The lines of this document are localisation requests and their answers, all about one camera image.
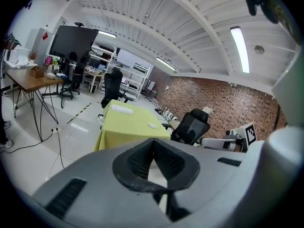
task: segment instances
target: white floor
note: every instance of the white floor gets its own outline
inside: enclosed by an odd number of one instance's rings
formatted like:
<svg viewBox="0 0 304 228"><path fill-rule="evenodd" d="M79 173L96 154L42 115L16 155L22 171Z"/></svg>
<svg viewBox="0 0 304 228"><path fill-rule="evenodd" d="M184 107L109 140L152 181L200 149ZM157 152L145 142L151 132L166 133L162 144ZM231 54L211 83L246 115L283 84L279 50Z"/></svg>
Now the white floor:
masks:
<svg viewBox="0 0 304 228"><path fill-rule="evenodd" d="M15 90L14 94L16 101L18 90ZM17 110L16 118L14 118L12 93L9 93L8 96L2 96L2 113L4 120L10 120L12 123L11 127L6 130L6 134L8 138L14 141L14 145L10 149L5 149L11 152L20 147L34 145L40 142L40 139L29 103L21 106ZM62 161L65 167L93 151L100 133L97 115L103 112L98 102L103 97L104 93L100 90L96 90L95 93L90 94L85 85L81 89L81 94L75 94L73 100L69 98L64 99L63 109L60 107L60 98L53 97L53 104L59 124L56 124L43 108L41 119L42 139L46 139L51 135L52 128L60 127L62 129L59 132L59 136ZM46 98L45 101L49 109L52 109L50 98ZM71 118L89 103L91 105L87 109L67 124ZM151 110L160 123L165 123L164 118L155 112L155 105L143 96L136 102L128 103ZM39 126L41 103L36 98L35 108ZM37 146L21 149L12 154L3 152L0 154L0 158L13 185L32 195L44 182L63 169L59 151L58 134L54 133L48 140ZM159 169L155 169L149 173L149 180L166 185L166 181Z"/></svg>

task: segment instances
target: red object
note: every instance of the red object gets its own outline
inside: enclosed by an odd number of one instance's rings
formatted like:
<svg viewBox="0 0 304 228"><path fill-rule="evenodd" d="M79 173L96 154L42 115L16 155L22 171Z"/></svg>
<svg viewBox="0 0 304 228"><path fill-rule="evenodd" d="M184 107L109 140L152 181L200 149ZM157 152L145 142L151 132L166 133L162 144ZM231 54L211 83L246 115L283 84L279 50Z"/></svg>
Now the red object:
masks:
<svg viewBox="0 0 304 228"><path fill-rule="evenodd" d="M48 56L45 61L46 64L51 65L53 63L53 57Z"/></svg>
<svg viewBox="0 0 304 228"><path fill-rule="evenodd" d="M47 39L47 38L48 38L48 33L46 32L46 33L43 35L42 39L45 40L45 39Z"/></svg>

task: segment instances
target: brick wall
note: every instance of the brick wall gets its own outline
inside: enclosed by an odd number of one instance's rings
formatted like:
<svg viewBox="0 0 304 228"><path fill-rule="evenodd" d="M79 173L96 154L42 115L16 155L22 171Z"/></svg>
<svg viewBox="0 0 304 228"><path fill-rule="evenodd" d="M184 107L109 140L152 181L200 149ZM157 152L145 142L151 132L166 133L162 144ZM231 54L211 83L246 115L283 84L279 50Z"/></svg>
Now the brick wall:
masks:
<svg viewBox="0 0 304 228"><path fill-rule="evenodd" d="M210 130L204 135L222 138L226 130L254 122L257 139L263 140L272 132L278 103L272 96L255 89L227 82L190 77L171 77L153 68L150 80L155 81L153 90L162 108L169 110L182 120L186 112L208 106L213 109L209 116ZM280 113L277 128L285 126Z"/></svg>

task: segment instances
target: ceiling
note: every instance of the ceiling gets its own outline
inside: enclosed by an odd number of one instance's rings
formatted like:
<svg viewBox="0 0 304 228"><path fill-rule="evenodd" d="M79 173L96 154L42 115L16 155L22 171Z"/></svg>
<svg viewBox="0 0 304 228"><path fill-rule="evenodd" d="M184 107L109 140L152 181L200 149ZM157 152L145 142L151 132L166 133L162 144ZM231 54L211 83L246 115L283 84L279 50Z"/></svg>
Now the ceiling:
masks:
<svg viewBox="0 0 304 228"><path fill-rule="evenodd" d="M224 80L270 93L295 56L295 43L245 0L78 0L89 27L117 35L116 46L174 76ZM250 73L243 73L230 28L240 26ZM265 53L257 55L256 45ZM155 60L160 57L176 74Z"/></svg>

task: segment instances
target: warning tape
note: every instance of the warning tape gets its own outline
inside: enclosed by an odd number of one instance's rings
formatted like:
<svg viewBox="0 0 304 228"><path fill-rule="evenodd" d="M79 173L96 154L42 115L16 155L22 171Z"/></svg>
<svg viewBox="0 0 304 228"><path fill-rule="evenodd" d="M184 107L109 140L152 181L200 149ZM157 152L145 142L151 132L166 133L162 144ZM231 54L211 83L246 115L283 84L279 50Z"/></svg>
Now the warning tape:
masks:
<svg viewBox="0 0 304 228"><path fill-rule="evenodd" d="M76 117L79 116L80 113L82 113L86 108L88 108L90 106L90 104L88 104L84 109L82 109L78 114L76 114L70 121L67 122L67 124L69 124L71 121L73 121Z"/></svg>

